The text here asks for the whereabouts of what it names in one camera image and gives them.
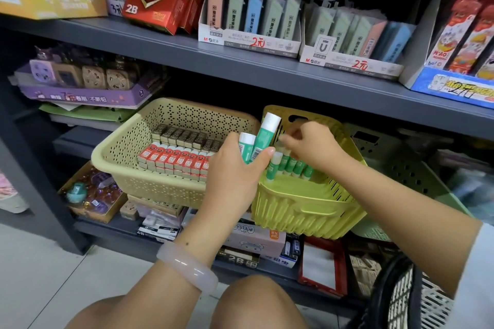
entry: person's left hand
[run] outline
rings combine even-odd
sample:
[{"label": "person's left hand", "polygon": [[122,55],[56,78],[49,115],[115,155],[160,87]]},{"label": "person's left hand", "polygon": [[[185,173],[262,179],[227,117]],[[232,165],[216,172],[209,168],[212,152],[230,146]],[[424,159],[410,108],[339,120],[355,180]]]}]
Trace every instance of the person's left hand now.
[{"label": "person's left hand", "polygon": [[237,221],[254,200],[259,178],[275,151],[274,147],[265,148],[253,162],[245,164],[240,154],[239,135],[228,134],[219,151],[209,159],[201,208],[238,216]]}]

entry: white shirt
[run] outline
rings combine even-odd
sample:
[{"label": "white shirt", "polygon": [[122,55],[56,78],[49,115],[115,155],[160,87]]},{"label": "white shirt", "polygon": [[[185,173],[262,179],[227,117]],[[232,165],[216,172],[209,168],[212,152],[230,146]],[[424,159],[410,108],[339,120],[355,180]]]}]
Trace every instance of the white shirt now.
[{"label": "white shirt", "polygon": [[447,329],[494,327],[494,227],[484,224],[456,290]]}]

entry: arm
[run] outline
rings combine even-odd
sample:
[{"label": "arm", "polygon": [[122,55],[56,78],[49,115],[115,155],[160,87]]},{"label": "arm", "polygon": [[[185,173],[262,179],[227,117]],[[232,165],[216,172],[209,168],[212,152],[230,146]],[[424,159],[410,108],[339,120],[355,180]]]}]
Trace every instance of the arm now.
[{"label": "arm", "polygon": [[[266,148],[246,165],[239,136],[230,133],[211,159],[201,208],[175,243],[211,267],[214,257],[254,199],[257,183],[274,154]],[[201,292],[168,264],[158,260],[120,301],[100,329],[187,326]]]},{"label": "arm", "polygon": [[482,223],[360,164],[316,122],[281,138],[308,165],[340,183],[394,243],[454,296]]}]

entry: translucent jade bangle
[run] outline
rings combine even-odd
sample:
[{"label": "translucent jade bangle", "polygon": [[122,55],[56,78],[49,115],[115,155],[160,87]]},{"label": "translucent jade bangle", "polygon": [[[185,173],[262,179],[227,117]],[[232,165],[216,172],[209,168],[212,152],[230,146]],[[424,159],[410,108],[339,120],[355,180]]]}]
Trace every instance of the translucent jade bangle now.
[{"label": "translucent jade bangle", "polygon": [[156,257],[175,269],[200,291],[208,294],[216,290],[218,277],[181,246],[173,242],[165,242],[158,250]]}]

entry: basket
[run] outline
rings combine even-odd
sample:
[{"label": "basket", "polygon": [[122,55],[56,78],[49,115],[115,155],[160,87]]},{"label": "basket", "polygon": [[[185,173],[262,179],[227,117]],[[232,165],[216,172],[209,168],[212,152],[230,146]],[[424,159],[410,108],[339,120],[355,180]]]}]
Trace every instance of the basket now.
[{"label": "basket", "polygon": [[[273,143],[297,118],[306,118],[327,125],[339,145],[350,156],[365,164],[343,125],[330,117],[297,109],[269,105],[267,112],[281,117]],[[263,175],[252,203],[252,219],[265,228],[336,239],[360,221],[365,212],[354,198],[337,182],[321,172],[314,172],[310,181],[280,175],[267,183]]]},{"label": "basket", "polygon": [[94,149],[93,165],[110,173],[127,194],[199,208],[206,184],[142,169],[136,156],[151,143],[151,132],[166,123],[206,132],[209,138],[225,140],[228,133],[257,134],[259,121],[246,113],[172,98],[152,101],[111,133]]},{"label": "basket", "polygon": [[440,329],[446,325],[453,304],[401,253],[383,267],[367,307],[346,328]]},{"label": "basket", "polygon": [[[406,143],[390,135],[361,126],[345,124],[345,131],[359,148],[367,165],[405,186],[427,195],[469,216],[470,211],[451,194],[441,179]],[[352,228],[358,236],[390,241],[386,233],[369,216]]]}]

